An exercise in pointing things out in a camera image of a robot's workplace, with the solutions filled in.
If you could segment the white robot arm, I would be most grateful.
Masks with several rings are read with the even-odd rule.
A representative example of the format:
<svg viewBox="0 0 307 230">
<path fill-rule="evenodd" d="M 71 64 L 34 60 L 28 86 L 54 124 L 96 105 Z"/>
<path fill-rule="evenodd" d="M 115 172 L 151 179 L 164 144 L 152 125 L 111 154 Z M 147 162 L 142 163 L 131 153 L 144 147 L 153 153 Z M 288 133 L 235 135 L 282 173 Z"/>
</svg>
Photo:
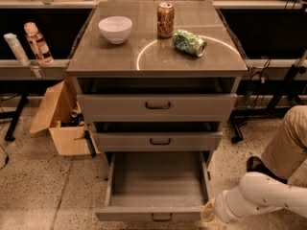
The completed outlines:
<svg viewBox="0 0 307 230">
<path fill-rule="evenodd" d="M 281 209 L 307 218 L 307 189 L 281 183 L 259 172 L 247 172 L 236 187 L 222 191 L 205 204 L 201 221 L 221 226 Z"/>
</svg>

